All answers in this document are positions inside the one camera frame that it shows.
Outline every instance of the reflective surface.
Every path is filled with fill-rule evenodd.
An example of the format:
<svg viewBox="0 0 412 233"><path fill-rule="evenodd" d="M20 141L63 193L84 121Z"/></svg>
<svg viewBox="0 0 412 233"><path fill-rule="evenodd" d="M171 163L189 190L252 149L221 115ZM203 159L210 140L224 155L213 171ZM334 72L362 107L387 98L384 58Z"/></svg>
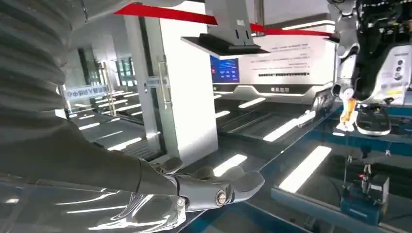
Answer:
<svg viewBox="0 0 412 233"><path fill-rule="evenodd" d="M157 232L185 220L177 196L141 195L39 181L0 178L0 230L31 232Z"/></svg>
<svg viewBox="0 0 412 233"><path fill-rule="evenodd" d="M299 118L307 106L267 103L257 104L252 111L234 110L239 102L215 99L216 112L231 113L217 119L220 126L219 146L216 153L186 168L193 172L199 167L218 167L236 154L246 156L239 164L245 171L258 169L266 179L264 187L246 203L246 207L224 207L213 214L204 216L188 215L194 221L182 232L192 232L200 226L202 232L279 232L277 225L267 225L261 217L259 221L249 216L250 209L261 211L267 221L276 222L280 218L286 226L293 226L287 232L357 232L354 227L336 224L335 220L313 216L311 210L295 210L287 203L276 199L272 190L296 193L298 198L324 206L334 213L341 213L345 160L353 156L352 164L346 170L346 187L359 180L364 163L372 163L372 174L383 174L390 178L388 207L381 226L372 226L360 219L356 222L373 232L411 232L409 224L412 201L409 193L410 169L412 160L411 108L392 107L388 110L392 131L383 137L370 137L358 132L345 135L336 129L342 107L335 103L324 118L317 115L314 121L300 127L286 127L278 139L267 142L263 138L274 129L282 128L292 119ZM237 224L230 224L236 219Z"/></svg>

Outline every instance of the robotic hand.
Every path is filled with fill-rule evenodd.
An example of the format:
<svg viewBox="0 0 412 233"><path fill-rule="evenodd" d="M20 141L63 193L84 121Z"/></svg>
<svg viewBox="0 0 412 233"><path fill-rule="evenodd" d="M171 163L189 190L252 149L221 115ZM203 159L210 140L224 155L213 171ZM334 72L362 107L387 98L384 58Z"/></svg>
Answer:
<svg viewBox="0 0 412 233"><path fill-rule="evenodd" d="M412 62L410 2L328 0L338 44L338 78L332 94L343 101L338 128L386 135L391 125L383 105L404 97ZM355 111L357 104L363 108Z"/></svg>

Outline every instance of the monitor screen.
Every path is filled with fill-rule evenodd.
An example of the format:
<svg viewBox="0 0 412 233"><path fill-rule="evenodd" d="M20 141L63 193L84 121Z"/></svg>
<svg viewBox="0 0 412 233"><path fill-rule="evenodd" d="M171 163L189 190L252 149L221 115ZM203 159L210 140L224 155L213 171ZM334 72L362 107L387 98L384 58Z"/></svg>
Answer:
<svg viewBox="0 0 412 233"><path fill-rule="evenodd" d="M239 83L238 59L219 60L210 56L213 83Z"/></svg>

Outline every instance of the glass wall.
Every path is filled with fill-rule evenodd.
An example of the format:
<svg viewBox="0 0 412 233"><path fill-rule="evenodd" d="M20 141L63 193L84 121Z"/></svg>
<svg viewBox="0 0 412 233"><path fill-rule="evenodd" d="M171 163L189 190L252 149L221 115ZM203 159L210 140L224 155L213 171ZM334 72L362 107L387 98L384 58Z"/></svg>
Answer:
<svg viewBox="0 0 412 233"><path fill-rule="evenodd" d="M67 117L87 140L147 160L166 153L148 140L153 135L146 133L123 16L110 15L75 32L63 70Z"/></svg>

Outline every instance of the screw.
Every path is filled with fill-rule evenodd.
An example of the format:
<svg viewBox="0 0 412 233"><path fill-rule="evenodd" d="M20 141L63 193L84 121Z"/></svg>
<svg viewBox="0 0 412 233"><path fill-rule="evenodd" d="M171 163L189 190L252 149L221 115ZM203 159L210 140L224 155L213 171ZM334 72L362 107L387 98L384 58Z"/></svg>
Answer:
<svg viewBox="0 0 412 233"><path fill-rule="evenodd" d="M226 201L226 193L224 193L223 191L219 191L218 194L217 194L217 200L216 201L217 201L217 204L219 206L222 206Z"/></svg>
<svg viewBox="0 0 412 233"><path fill-rule="evenodd" d="M177 204L178 204L178 205L185 205L185 200L184 200L183 198L179 198L179 199L177 200Z"/></svg>

